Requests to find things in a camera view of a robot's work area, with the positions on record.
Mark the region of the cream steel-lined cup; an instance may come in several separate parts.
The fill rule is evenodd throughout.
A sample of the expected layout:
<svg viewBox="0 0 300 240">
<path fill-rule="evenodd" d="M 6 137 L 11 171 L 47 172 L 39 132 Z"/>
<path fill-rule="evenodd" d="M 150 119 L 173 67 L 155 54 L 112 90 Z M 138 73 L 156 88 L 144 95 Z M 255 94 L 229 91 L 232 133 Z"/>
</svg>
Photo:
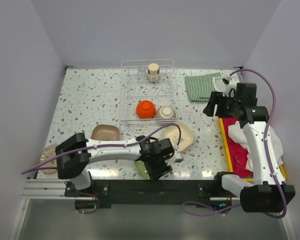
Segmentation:
<svg viewBox="0 0 300 240">
<path fill-rule="evenodd" d="M 156 83 L 160 78 L 160 66 L 157 63 L 149 64 L 147 67 L 147 79 L 151 83 Z"/>
</svg>

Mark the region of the patterned round bowl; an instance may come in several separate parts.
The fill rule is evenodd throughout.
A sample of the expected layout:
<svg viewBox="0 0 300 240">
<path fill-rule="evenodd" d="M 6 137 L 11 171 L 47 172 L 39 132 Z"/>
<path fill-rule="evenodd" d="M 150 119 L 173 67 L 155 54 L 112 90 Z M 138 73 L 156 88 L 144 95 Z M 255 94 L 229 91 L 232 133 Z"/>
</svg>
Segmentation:
<svg viewBox="0 0 300 240">
<path fill-rule="evenodd" d="M 174 119 L 175 117 L 175 110 L 168 105 L 159 107 L 154 116 L 155 119 Z"/>
</svg>

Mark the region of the orange round bowl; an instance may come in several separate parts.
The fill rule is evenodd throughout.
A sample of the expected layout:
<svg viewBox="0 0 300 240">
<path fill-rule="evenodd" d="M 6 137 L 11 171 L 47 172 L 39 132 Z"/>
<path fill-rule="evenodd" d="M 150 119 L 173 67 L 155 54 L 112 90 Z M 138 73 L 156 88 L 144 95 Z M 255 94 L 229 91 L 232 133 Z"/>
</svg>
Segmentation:
<svg viewBox="0 0 300 240">
<path fill-rule="evenodd" d="M 135 112 L 140 119 L 152 119 L 156 114 L 156 107 L 151 101 L 142 100 L 136 106 Z"/>
</svg>

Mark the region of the cream square panda plate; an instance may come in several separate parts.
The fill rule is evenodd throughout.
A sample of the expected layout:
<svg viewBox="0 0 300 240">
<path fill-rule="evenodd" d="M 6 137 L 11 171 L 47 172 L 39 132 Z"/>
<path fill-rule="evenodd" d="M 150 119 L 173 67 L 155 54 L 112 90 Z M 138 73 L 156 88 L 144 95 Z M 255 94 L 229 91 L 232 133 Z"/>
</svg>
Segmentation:
<svg viewBox="0 0 300 240">
<path fill-rule="evenodd" d="M 171 141 L 171 144 L 176 147 L 177 143 L 179 141 L 178 147 L 176 148 L 176 150 L 178 152 L 182 152 L 183 150 L 185 150 L 186 148 L 188 148 L 193 142 L 194 142 L 194 134 L 192 133 L 192 131 L 183 123 L 181 122 L 177 122 L 176 123 L 180 130 L 181 130 L 181 139 L 179 141 L 179 136 L 180 136 L 180 132 L 179 129 L 172 125 L 172 126 L 168 126 L 164 131 L 163 131 L 163 138 L 169 138 Z"/>
</svg>

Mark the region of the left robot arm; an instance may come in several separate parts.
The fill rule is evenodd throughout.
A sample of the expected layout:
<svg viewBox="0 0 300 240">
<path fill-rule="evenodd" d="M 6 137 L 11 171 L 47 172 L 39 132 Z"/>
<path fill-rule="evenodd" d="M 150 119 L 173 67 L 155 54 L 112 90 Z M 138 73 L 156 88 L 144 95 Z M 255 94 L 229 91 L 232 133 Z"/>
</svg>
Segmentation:
<svg viewBox="0 0 300 240">
<path fill-rule="evenodd" d="M 76 191 L 89 196 L 94 190 L 91 174 L 86 166 L 101 161 L 142 161 L 149 178 L 159 180 L 172 171 L 171 164 L 177 152 L 170 139 L 158 140 L 140 135 L 121 141 L 87 139 L 84 133 L 76 133 L 55 148 L 57 177 L 70 180 Z"/>
</svg>

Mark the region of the green square panda plate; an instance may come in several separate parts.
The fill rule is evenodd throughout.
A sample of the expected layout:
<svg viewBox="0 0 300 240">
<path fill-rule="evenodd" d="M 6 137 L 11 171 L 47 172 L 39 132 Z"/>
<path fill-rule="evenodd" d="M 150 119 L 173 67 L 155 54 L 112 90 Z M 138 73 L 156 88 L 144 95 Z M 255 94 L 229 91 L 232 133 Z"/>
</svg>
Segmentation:
<svg viewBox="0 0 300 240">
<path fill-rule="evenodd" d="M 147 171 L 146 166 L 143 161 L 141 161 L 141 160 L 134 161 L 134 166 L 135 166 L 138 174 L 142 178 L 144 178 L 145 180 L 150 180 L 150 176 L 148 174 L 148 171 Z"/>
</svg>

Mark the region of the brown square panda plate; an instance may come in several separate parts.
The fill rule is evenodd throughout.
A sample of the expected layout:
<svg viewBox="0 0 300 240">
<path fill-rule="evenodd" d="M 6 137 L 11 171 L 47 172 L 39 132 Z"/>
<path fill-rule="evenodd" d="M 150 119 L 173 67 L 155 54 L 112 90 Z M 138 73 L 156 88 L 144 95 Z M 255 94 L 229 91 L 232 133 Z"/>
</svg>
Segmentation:
<svg viewBox="0 0 300 240">
<path fill-rule="evenodd" d="M 118 141 L 120 130 L 114 125 L 99 124 L 93 129 L 90 138 L 98 141 Z"/>
</svg>

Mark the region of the white wire dish rack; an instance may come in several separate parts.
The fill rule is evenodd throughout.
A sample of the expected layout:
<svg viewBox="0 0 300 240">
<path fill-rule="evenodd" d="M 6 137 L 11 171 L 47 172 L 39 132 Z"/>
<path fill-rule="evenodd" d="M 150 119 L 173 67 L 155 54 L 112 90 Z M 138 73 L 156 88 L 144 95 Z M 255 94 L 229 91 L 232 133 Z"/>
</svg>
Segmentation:
<svg viewBox="0 0 300 240">
<path fill-rule="evenodd" d="M 148 65 L 156 63 L 160 68 L 160 80 L 148 80 Z M 139 66 L 145 66 L 146 78 L 137 80 Z M 131 128 L 160 127 L 177 122 L 181 117 L 178 84 L 175 63 L 172 59 L 124 60 L 121 62 L 120 108 L 119 119 Z M 161 106 L 170 106 L 175 111 L 175 118 L 141 119 L 136 114 L 136 107 L 141 101 L 148 100 L 155 105 L 156 111 Z"/>
</svg>

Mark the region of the clear glass cup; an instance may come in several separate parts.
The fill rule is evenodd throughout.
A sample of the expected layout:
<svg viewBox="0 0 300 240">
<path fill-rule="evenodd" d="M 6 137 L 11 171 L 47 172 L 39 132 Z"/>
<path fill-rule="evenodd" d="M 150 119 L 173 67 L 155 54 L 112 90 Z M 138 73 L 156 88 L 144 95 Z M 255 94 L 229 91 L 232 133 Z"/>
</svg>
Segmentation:
<svg viewBox="0 0 300 240">
<path fill-rule="evenodd" d="M 146 67 L 144 65 L 139 66 L 136 74 L 137 80 L 144 81 L 146 77 L 147 77 Z"/>
</svg>

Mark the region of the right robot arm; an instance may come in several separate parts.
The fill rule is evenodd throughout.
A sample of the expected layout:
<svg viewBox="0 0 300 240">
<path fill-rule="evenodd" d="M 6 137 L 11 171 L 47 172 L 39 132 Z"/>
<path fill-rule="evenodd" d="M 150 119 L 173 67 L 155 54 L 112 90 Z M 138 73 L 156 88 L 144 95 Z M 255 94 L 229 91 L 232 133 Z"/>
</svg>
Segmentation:
<svg viewBox="0 0 300 240">
<path fill-rule="evenodd" d="M 213 91 L 203 110 L 208 117 L 236 118 L 247 140 L 253 166 L 253 182 L 222 171 L 214 177 L 212 189 L 220 197 L 228 192 L 239 197 L 246 213 L 264 213 L 279 219 L 286 215 L 296 191 L 286 183 L 278 166 L 268 132 L 271 115 L 265 106 L 258 105 L 256 93 L 256 84 L 237 83 L 229 94 Z"/>
</svg>

